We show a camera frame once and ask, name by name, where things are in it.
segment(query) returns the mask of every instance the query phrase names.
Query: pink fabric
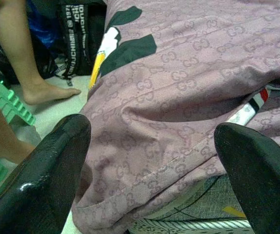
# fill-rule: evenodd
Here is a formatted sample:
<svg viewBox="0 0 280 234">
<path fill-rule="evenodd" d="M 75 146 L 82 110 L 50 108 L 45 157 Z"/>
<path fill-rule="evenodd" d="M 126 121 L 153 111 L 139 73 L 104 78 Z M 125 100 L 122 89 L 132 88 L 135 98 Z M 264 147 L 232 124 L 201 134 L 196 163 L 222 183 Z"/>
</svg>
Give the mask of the pink fabric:
<svg viewBox="0 0 280 234">
<path fill-rule="evenodd" d="M 224 174 L 213 131 L 280 78 L 280 0 L 112 0 L 120 43 L 152 34 L 154 55 L 99 80 L 81 113 L 92 140 L 73 204 L 85 234 L 122 234 L 199 180 Z M 248 124 L 280 144 L 280 91 Z"/>
</svg>

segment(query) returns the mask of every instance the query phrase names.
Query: yellow stripe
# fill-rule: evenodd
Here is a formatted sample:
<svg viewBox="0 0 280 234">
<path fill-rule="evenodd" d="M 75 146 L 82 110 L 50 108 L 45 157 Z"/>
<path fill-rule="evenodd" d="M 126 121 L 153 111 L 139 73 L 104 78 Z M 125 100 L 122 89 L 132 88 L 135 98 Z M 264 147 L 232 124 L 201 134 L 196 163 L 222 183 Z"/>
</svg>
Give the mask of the yellow stripe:
<svg viewBox="0 0 280 234">
<path fill-rule="evenodd" d="M 237 216 L 239 218 L 247 218 L 243 212 L 240 212 L 233 207 L 227 206 L 223 209 L 224 212 L 229 213 L 231 215 Z"/>
<path fill-rule="evenodd" d="M 96 83 L 96 78 L 97 78 L 97 75 L 99 73 L 100 66 L 101 66 L 101 64 L 104 60 L 105 60 L 104 51 L 101 51 L 101 52 L 97 53 L 96 58 L 95 58 L 95 62 L 94 62 L 94 66 L 93 66 L 93 70 L 92 70 L 92 74 L 91 74 L 90 83 L 89 83 L 89 90 Z"/>
</svg>

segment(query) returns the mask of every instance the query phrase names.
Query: monogram pattern fabric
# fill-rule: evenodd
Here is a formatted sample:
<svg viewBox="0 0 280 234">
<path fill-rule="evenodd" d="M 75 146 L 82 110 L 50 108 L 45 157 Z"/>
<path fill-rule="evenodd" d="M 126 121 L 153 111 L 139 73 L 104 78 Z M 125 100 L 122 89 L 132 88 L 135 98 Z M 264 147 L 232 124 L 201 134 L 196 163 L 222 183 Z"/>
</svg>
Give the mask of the monogram pattern fabric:
<svg viewBox="0 0 280 234">
<path fill-rule="evenodd" d="M 122 234 L 198 181 L 225 174 L 215 127 L 280 79 L 280 0 L 112 0 L 119 44 L 152 35 L 156 52 L 119 67 L 81 113 L 92 140 L 72 211 L 84 234 Z M 248 127 L 280 144 L 280 91 Z"/>
</svg>

